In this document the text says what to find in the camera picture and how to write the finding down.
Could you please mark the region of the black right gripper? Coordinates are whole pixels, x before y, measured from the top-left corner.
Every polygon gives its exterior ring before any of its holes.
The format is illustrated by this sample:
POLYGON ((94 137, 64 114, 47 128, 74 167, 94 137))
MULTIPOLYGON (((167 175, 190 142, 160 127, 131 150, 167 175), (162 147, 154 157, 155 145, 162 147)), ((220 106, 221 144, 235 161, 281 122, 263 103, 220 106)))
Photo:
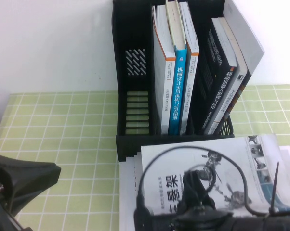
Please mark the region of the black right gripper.
POLYGON ((181 213, 195 207, 216 209, 215 202, 209 197, 203 186, 198 170, 189 170, 183 176, 184 190, 181 199, 181 213))

